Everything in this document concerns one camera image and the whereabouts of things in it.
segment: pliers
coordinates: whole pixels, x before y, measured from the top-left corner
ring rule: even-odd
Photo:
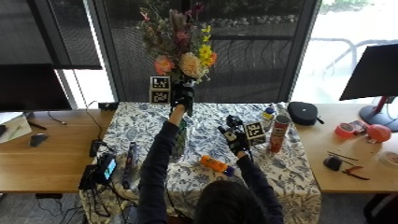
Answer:
[[[346,175],[351,175],[352,177],[356,177],[358,179],[370,180],[368,178],[366,178],[363,176],[359,176],[359,175],[355,175],[355,174],[351,173],[354,170],[358,170],[358,169],[362,169],[362,168],[363,168],[362,166],[352,166],[350,169],[346,169],[342,172]]]

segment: red can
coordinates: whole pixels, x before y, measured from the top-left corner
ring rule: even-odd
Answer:
[[[270,138],[270,151],[272,153],[276,153],[282,148],[284,133],[287,132],[288,124],[290,124],[290,119],[286,116],[283,115],[275,116],[272,133]]]

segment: black bag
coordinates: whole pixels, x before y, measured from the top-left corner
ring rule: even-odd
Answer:
[[[295,124],[310,126],[315,124],[316,120],[323,123],[323,121],[318,118],[318,109],[312,104],[288,102],[287,112]]]

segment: black glove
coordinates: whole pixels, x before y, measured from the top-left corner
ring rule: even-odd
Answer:
[[[218,130],[224,137],[227,148],[231,150],[234,155],[236,155],[239,151],[247,150],[248,143],[244,133],[234,132],[231,129],[224,130],[222,127],[218,127]]]
[[[171,107],[175,107],[177,105],[183,105],[187,116],[190,117],[194,103],[194,88],[182,83],[174,84],[171,92]]]

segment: black and white tablecloth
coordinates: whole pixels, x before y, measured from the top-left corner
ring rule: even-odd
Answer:
[[[177,209],[191,217],[199,193],[206,184],[216,179],[230,179],[242,182],[236,168],[236,158],[230,152],[224,138],[216,127],[227,127],[224,119],[227,115],[238,116],[243,123],[260,120],[260,112],[264,104],[194,104],[191,118],[186,121],[186,141],[183,155],[167,167],[166,188],[170,200]],[[287,115],[283,103],[272,104],[275,113]],[[169,105],[150,105],[147,103],[119,103],[110,126],[106,130],[103,141],[117,151],[117,171],[113,173],[110,185],[117,194],[138,203],[139,192],[139,167],[150,148],[153,138],[161,129],[162,123],[169,117]],[[254,162],[259,166],[270,185],[274,187],[276,199],[283,206],[284,223],[316,223],[320,210],[320,192],[315,184],[312,172],[307,162],[304,149],[299,136],[290,124],[284,135],[283,147],[274,154],[267,151],[270,133],[266,133],[267,142],[251,147]],[[130,189],[121,186],[121,174],[123,172],[125,151],[129,142],[137,143],[138,166],[133,173]],[[227,177],[212,172],[199,164],[200,155],[210,155],[214,159],[227,163],[235,168],[235,175]],[[93,200],[90,190],[81,191],[81,201],[85,214],[91,223],[107,223],[110,217],[105,217],[103,210],[110,214],[118,214],[125,202],[111,192],[111,188],[97,187],[97,199]],[[175,212],[165,194],[169,215]]]

